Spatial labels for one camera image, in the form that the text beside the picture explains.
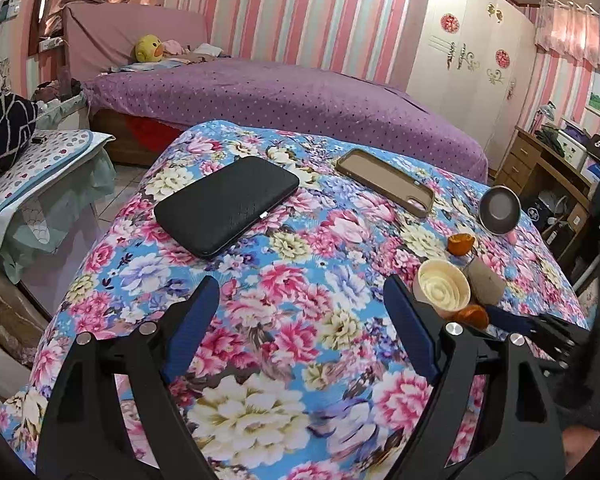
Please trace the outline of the right hand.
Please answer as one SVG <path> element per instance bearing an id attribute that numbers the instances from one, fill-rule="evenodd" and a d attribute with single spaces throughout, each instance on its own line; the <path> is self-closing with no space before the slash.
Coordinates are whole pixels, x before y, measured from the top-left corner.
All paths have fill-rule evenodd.
<path id="1" fill-rule="evenodd" d="M 599 431 L 585 426 L 571 426 L 562 432 L 567 471 L 582 460 L 599 436 Z"/>

